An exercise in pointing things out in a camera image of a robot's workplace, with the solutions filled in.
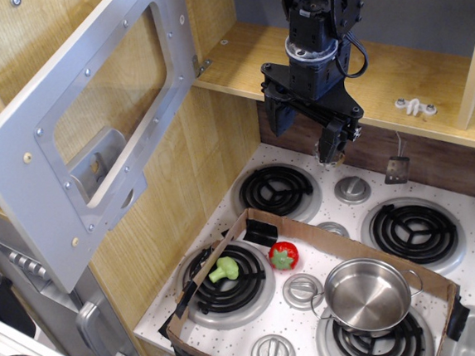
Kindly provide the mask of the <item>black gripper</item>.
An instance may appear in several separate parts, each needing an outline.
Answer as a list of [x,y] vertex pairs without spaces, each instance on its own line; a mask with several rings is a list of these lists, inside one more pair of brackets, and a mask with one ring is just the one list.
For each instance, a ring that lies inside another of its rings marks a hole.
[[363,117],[363,109],[344,86],[350,56],[346,49],[313,65],[291,61],[287,66],[271,62],[261,66],[264,107],[275,136],[283,135],[297,114],[304,114],[325,126],[319,141],[334,144],[345,154],[347,143],[361,135],[358,122]]

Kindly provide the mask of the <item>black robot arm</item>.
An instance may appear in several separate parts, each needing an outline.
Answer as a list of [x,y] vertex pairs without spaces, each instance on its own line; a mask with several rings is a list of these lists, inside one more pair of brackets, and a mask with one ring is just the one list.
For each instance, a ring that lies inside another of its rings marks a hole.
[[272,132],[280,136],[296,115],[322,126],[317,142],[319,163],[336,165],[348,143],[361,133],[364,110],[349,95],[347,78],[366,73],[369,62],[349,70],[351,49],[367,50],[352,28],[361,20],[362,0],[281,0],[288,20],[285,52],[288,65],[264,63],[264,107]]

